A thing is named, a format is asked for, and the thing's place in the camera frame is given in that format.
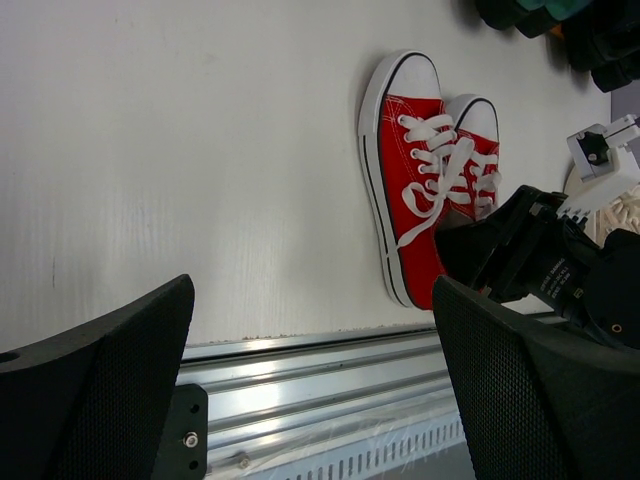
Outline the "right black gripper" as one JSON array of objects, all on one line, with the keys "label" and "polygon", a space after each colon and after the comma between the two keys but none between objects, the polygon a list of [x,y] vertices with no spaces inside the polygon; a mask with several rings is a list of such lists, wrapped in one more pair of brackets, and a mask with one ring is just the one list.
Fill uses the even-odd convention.
[{"label": "right black gripper", "polygon": [[446,274],[498,303],[533,295],[616,348],[639,347],[639,236],[617,229],[599,246],[561,213],[565,195],[520,187],[486,219],[440,229]]}]

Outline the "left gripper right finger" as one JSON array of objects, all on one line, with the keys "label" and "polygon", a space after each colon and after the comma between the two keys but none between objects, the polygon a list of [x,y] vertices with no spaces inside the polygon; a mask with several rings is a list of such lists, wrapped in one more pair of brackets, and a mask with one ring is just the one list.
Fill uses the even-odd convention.
[{"label": "left gripper right finger", "polygon": [[433,310],[477,478],[638,478],[638,354],[446,276]]}]

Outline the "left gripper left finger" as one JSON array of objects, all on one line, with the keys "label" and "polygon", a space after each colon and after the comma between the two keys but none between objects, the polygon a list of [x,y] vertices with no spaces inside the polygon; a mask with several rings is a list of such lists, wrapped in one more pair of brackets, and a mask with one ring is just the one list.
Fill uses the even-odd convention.
[{"label": "left gripper left finger", "polygon": [[180,275],[1,355],[4,479],[148,479],[195,303]]}]

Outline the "red canvas sneaker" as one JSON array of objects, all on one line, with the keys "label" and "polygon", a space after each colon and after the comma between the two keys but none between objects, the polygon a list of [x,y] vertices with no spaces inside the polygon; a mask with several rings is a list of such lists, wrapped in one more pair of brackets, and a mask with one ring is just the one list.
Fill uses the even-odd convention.
[{"label": "red canvas sneaker", "polygon": [[399,305],[420,310],[431,309],[433,285],[443,271],[434,234],[445,206],[427,185],[439,177],[427,141],[449,130],[436,122],[444,112],[435,65],[427,55],[405,50],[376,66],[358,115],[385,285]]},{"label": "red canvas sneaker", "polygon": [[475,94],[462,94],[454,98],[446,112],[453,119],[458,138],[468,138],[474,143],[474,151],[467,161],[461,178],[465,185],[456,191],[468,193],[469,205],[452,204],[453,209],[469,222],[479,221],[498,207],[498,186],[502,179],[499,172],[499,125],[493,103]]}]

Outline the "beige lace sneaker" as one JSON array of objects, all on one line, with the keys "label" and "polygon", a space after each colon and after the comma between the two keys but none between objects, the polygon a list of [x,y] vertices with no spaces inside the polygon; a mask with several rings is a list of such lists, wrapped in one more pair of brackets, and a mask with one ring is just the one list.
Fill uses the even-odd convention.
[{"label": "beige lace sneaker", "polygon": [[557,216],[573,221],[600,247],[614,230],[639,233],[639,167],[629,152],[625,160],[626,166],[614,157],[591,173],[574,165],[564,185]]}]

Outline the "black loafer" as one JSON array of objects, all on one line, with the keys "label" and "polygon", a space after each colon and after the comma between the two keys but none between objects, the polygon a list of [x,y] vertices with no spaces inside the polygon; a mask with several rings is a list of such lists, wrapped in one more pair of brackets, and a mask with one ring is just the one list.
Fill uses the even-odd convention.
[{"label": "black loafer", "polygon": [[561,30],[570,66],[591,71],[639,49],[639,6],[594,2],[564,21]]},{"label": "black loafer", "polygon": [[604,93],[625,87],[639,79],[639,52],[607,63],[591,71],[595,85]]}]

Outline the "green loafer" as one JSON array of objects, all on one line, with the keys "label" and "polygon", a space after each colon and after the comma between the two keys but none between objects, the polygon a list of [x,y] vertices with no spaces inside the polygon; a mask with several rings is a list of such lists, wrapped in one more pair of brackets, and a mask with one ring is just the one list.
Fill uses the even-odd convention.
[{"label": "green loafer", "polygon": [[474,6],[484,23],[499,31],[514,27],[530,13],[516,0],[475,0]]},{"label": "green loafer", "polygon": [[527,38],[538,37],[583,10],[589,1],[521,1],[527,15],[516,23],[516,29]]}]

